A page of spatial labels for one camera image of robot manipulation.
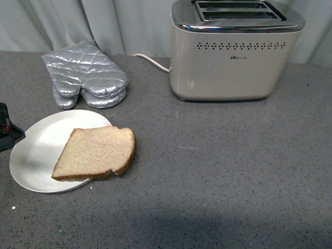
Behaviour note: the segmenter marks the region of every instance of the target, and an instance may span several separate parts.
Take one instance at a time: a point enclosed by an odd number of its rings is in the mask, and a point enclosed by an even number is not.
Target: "white cord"
[[[145,59],[147,59],[148,61],[152,62],[154,65],[156,65],[157,67],[159,67],[160,69],[164,70],[165,72],[169,73],[170,70],[166,67],[163,67],[162,65],[160,65],[158,62],[154,61],[153,59],[151,59],[150,57],[146,56],[145,54],[141,54],[141,53],[136,53],[133,54],[133,56],[139,56],[139,57],[143,57]]]

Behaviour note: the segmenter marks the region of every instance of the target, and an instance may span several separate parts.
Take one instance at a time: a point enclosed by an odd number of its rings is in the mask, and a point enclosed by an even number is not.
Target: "white curtain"
[[[277,0],[306,26],[290,63],[332,66],[332,0]],[[109,55],[171,54],[175,0],[0,0],[0,50],[48,52],[95,41]]]

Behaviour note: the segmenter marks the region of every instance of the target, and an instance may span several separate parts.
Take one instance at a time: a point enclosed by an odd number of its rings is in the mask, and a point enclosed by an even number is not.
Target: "slice of bread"
[[[55,165],[52,178],[58,181],[100,178],[123,173],[136,152],[130,128],[114,126],[74,129]]]

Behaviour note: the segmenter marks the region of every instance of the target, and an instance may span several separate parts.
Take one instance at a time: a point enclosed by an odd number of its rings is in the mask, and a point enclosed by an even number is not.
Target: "toaster logo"
[[[231,56],[230,57],[231,60],[246,60],[247,57],[237,57],[237,56]]]

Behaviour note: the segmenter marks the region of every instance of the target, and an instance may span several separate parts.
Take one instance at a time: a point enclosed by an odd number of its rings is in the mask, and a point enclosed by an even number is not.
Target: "toaster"
[[[272,1],[178,0],[171,19],[170,84],[182,100],[268,96],[305,26]]]

